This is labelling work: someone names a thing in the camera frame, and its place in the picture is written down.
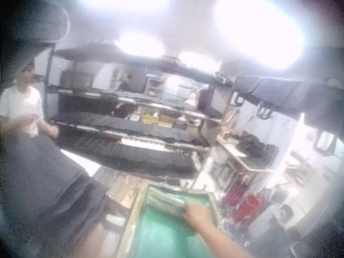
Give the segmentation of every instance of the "ceiling light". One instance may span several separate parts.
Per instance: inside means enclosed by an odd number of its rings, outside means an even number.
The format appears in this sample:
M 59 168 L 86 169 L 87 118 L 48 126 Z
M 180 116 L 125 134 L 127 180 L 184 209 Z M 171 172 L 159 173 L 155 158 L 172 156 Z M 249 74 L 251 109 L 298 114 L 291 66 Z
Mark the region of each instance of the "ceiling light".
M 115 44 L 130 55 L 158 58 L 165 52 L 161 42 L 143 33 L 126 33 Z
M 208 72 L 217 72 L 220 69 L 221 62 L 215 62 L 206 56 L 192 52 L 182 52 L 178 58 L 187 66 Z
M 296 23 L 265 0 L 219 0 L 216 20 L 231 44 L 264 65 L 283 69 L 301 54 Z
M 165 8 L 169 0 L 83 0 L 93 8 L 121 11 L 157 11 Z

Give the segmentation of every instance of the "red container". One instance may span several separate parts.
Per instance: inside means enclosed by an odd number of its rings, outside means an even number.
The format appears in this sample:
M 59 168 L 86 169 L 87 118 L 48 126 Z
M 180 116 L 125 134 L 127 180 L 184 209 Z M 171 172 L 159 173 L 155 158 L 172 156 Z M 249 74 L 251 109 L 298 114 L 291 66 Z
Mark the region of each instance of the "red container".
M 261 202 L 262 200 L 258 196 L 248 195 L 245 201 L 240 204 L 239 208 L 234 213 L 234 222 L 240 222 L 244 220 L 245 216 L 252 215 L 259 209 Z

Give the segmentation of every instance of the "drying rack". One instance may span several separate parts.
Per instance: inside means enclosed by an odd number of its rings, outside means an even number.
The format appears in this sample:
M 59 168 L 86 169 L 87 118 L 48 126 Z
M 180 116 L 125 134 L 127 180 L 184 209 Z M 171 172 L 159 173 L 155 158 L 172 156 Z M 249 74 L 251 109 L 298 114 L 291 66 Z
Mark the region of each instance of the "drying rack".
M 136 106 L 148 107 L 158 111 L 168 111 L 168 112 L 175 112 L 178 114 L 185 115 L 190 118 L 200 119 L 201 125 L 198 127 L 198 133 L 201 134 L 202 128 L 205 124 L 210 125 L 212 128 L 221 126 L 221 121 L 224 117 L 222 116 L 221 119 L 216 119 L 213 117 L 209 117 L 201 112 L 198 111 L 189 111 L 180 108 L 175 108 L 171 105 L 164 105 L 161 103 L 154 103 L 154 102 L 146 102 L 142 101 L 137 98 L 128 98 L 128 97 L 121 97 L 116 96 L 113 92 L 109 91 L 101 91 L 96 90 L 94 88 L 85 88 L 85 89 L 74 89 L 74 88 L 65 88 L 63 86 L 54 86 L 49 85 L 49 76 L 51 73 L 52 61 L 53 58 L 62 58 L 68 61 L 73 62 L 73 71 L 75 71 L 76 66 L 79 62 L 100 62 L 100 63 L 120 63 L 123 65 L 130 65 L 134 67 L 146 67 L 150 69 L 155 69 L 162 71 L 168 74 L 176 74 L 179 76 L 191 78 L 196 82 L 202 84 L 209 84 L 213 87 L 231 87 L 232 82 L 227 79 L 226 77 L 220 75 L 219 73 L 208 73 L 204 72 L 195 68 L 187 67 L 185 64 L 181 63 L 178 59 L 175 58 L 144 58 L 140 56 L 132 56 L 123 53 L 115 46 L 107 45 L 107 44 L 92 44 L 87 47 L 82 48 L 74 48 L 74 49 L 60 49 L 55 50 L 55 45 L 52 47 L 49 58 L 48 64 L 46 68 L 46 76 L 45 76 L 45 87 L 44 87 L 44 113 L 45 116 L 48 118 L 47 114 L 47 100 L 48 94 L 59 94 L 59 95 L 68 95 L 68 96 L 77 96 L 82 98 L 92 98 L 92 99 L 106 99 L 107 101 L 113 101 L 116 103 L 128 103 Z M 224 114 L 228 110 L 230 105 L 230 96 L 227 107 L 225 109 Z M 213 136 L 213 140 L 208 142 L 207 146 L 200 146 L 200 145 L 193 145 L 189 142 L 166 142 L 156 137 L 150 137 L 147 135 L 132 135 L 130 132 L 118 132 L 112 128 L 107 128 L 106 130 L 101 130 L 97 127 L 90 126 L 90 125 L 83 125 L 78 124 L 70 121 L 53 121 L 52 122 L 61 125 L 65 128 L 71 128 L 72 130 L 77 130 L 80 132 L 87 132 L 94 134 L 95 137 L 106 137 L 106 138 L 113 138 L 115 141 L 121 142 L 122 139 L 129 139 L 134 141 L 140 142 L 147 142 L 155 145 L 160 145 L 165 147 L 168 152 L 172 153 L 179 153 L 180 155 L 188 155 L 191 158 L 191 154 L 194 152 L 197 155 L 203 154 L 203 162 L 200 165 L 200 168 L 195 170 L 193 179 L 193 184 L 191 188 L 194 187 L 199 174 L 204 168 L 205 162 L 207 158 L 210 156 L 211 148 L 216 143 L 216 137 L 218 130 L 216 131 L 216 135 Z

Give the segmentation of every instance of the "white t-shirt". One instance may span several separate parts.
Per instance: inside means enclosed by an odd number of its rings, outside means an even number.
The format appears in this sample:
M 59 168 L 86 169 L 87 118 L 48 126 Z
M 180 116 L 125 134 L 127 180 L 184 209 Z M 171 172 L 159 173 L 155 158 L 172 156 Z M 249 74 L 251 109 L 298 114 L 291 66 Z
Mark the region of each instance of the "white t-shirt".
M 8 119 L 36 114 L 38 119 L 24 129 L 31 137 L 38 135 L 37 123 L 43 118 L 42 99 L 39 91 L 29 86 L 30 95 L 20 93 L 16 86 L 6 89 L 0 99 L 0 116 Z

